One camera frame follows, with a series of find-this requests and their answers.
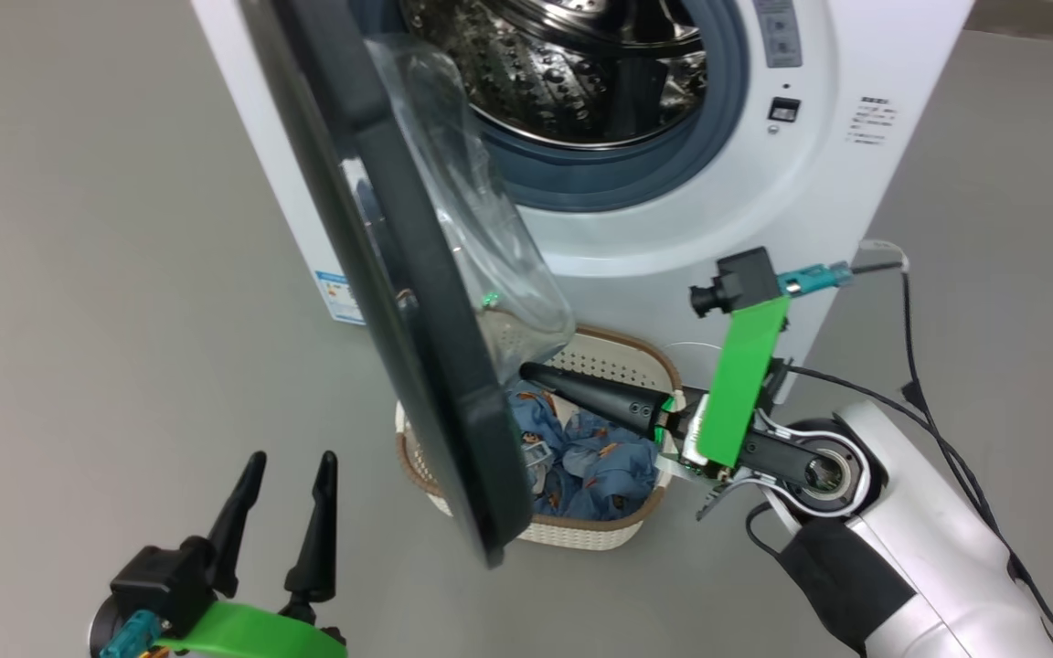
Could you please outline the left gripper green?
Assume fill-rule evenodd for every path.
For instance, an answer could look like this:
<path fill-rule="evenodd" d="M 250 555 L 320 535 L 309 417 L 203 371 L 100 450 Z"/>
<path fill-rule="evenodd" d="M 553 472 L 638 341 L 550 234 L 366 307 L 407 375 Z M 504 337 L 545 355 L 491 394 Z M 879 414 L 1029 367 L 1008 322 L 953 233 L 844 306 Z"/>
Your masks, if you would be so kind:
<path fill-rule="evenodd" d="M 266 452 L 251 454 L 208 532 L 214 549 L 208 586 L 226 599 L 237 596 L 239 547 L 267 460 Z M 159 605 L 157 616 L 170 624 L 159 638 L 160 645 L 202 657 L 346 657 L 346 642 L 336 629 L 317 625 L 314 609 L 337 592 L 338 459 L 333 451 L 319 458 L 311 495 L 314 507 L 303 545 L 284 581 L 289 603 L 272 612 L 219 600 L 196 607 L 201 615 L 192 624 L 184 623 L 176 610 Z"/>

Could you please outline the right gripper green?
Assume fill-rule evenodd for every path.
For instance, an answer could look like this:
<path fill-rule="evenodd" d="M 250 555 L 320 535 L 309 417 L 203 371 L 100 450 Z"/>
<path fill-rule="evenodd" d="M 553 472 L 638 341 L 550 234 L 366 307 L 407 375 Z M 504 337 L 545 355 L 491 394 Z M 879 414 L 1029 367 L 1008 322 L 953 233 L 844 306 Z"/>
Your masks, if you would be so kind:
<path fill-rule="evenodd" d="M 660 455 L 662 471 L 699 478 L 707 476 L 710 463 L 731 470 L 739 466 L 790 304 L 789 296 L 779 295 L 743 308 L 731 305 L 713 382 L 691 415 L 682 408 L 684 442 L 677 455 Z M 532 362 L 522 364 L 521 378 L 647 439 L 661 439 L 665 430 L 675 430 L 675 398 L 660 390 Z"/>

